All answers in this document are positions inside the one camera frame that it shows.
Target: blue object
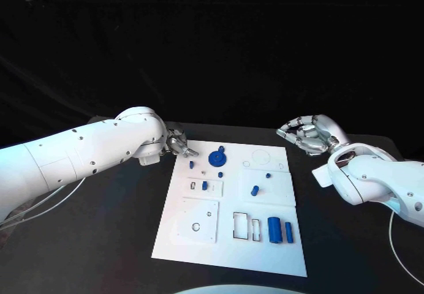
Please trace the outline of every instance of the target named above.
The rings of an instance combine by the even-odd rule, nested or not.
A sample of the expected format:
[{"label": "blue object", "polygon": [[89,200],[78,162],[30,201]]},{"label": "blue object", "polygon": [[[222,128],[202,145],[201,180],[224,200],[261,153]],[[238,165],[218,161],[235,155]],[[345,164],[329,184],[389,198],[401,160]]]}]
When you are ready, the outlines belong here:
[{"label": "blue object", "polygon": [[291,223],[286,223],[287,243],[293,243]]},{"label": "blue object", "polygon": [[213,166],[213,167],[221,167],[225,165],[225,162],[226,162],[226,156],[224,154],[224,146],[219,146],[218,148],[218,151],[213,151],[211,154],[209,154],[209,164]]},{"label": "blue object", "polygon": [[270,242],[274,244],[283,243],[281,224],[280,224],[278,217],[268,218],[268,232],[270,232]]},{"label": "blue object", "polygon": [[251,191],[251,195],[257,196],[258,195],[258,186],[254,186],[254,189]]}]

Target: white pegboard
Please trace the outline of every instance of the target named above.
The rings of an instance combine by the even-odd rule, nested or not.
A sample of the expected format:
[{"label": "white pegboard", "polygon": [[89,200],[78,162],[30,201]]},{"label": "white pegboard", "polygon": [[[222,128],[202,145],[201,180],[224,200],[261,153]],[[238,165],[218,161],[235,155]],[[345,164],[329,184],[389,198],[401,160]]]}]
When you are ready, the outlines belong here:
[{"label": "white pegboard", "polygon": [[[212,167],[208,156],[221,145],[225,147],[226,164],[222,167]],[[151,257],[306,277],[307,270],[286,149],[274,146],[208,141],[189,141],[188,146],[199,152],[199,157],[176,157]],[[193,169],[189,168],[190,160],[195,162]],[[224,173],[222,178],[218,177],[218,172]],[[222,181],[222,197],[213,196],[206,191],[203,194],[199,191],[193,193],[189,178],[201,181]],[[255,197],[245,195],[245,191],[251,192],[254,185],[263,186],[260,186],[260,193]],[[274,194],[280,193],[280,197],[286,196],[284,201],[280,201],[280,197],[273,195],[273,191],[275,191]],[[265,195],[261,192],[268,193],[271,201],[255,203],[260,201],[255,199],[261,199],[260,197]],[[199,242],[190,239],[192,237],[180,238],[179,236],[182,229],[192,226],[190,221],[182,217],[185,198],[219,203],[213,243]],[[199,213],[203,217],[203,211],[199,212],[201,209],[193,209],[196,210],[193,213]],[[234,212],[248,214],[248,240],[234,239]],[[281,220],[284,240],[281,244],[270,243],[268,217],[271,216]],[[252,241],[252,219],[260,221],[260,242]],[[287,243],[284,222],[291,223],[293,244]]]}]

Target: hole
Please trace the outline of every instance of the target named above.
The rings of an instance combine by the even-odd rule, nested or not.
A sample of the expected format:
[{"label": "hole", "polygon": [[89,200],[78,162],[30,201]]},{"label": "hole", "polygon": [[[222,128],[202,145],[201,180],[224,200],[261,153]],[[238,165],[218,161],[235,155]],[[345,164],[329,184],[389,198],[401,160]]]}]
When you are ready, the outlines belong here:
[{"label": "hole", "polygon": [[196,232],[201,229],[201,225],[198,223],[193,223],[192,229]]},{"label": "hole", "polygon": [[420,211],[423,209],[423,203],[417,202],[415,203],[415,210]]}]

